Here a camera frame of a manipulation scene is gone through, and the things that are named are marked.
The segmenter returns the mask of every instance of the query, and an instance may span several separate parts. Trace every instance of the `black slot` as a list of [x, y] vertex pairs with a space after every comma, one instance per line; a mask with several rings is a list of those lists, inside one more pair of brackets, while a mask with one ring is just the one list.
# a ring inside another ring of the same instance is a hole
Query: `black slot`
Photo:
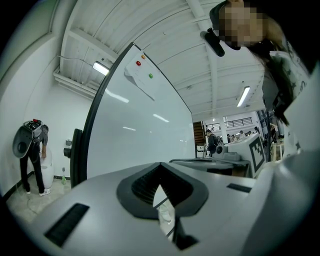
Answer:
[[45, 237], [61, 247], [88, 209], [89, 206], [76, 203], [50, 228]]
[[233, 184], [233, 183], [230, 183], [226, 187], [229, 189], [232, 189], [232, 190], [238, 190], [238, 191], [242, 191], [242, 192], [246, 192], [246, 193], [250, 193], [250, 191], [252, 189], [251, 187], [241, 186], [241, 185]]

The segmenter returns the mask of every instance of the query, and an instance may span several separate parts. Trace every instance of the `white ceiling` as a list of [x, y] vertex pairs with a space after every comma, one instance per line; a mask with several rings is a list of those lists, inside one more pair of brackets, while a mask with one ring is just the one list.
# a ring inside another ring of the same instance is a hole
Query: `white ceiling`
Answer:
[[[78, 0], [61, 55], [110, 67], [131, 42], [158, 65], [192, 112], [194, 121], [264, 108], [264, 67], [246, 48], [224, 43], [217, 57], [200, 37], [219, 0]], [[60, 74], [96, 90], [104, 76], [80, 60], [60, 60]], [[237, 108], [245, 86], [251, 90]]]

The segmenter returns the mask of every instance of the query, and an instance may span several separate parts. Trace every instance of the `tile floor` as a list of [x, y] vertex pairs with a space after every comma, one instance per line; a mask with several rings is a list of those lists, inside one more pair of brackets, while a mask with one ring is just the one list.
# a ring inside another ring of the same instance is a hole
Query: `tile floor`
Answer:
[[63, 185], [61, 179], [54, 179], [51, 193], [39, 196], [36, 177], [32, 175], [28, 182], [31, 188], [31, 194], [27, 194], [21, 185], [7, 200], [10, 211], [17, 217], [31, 223], [33, 219], [49, 204], [71, 190], [70, 180]]

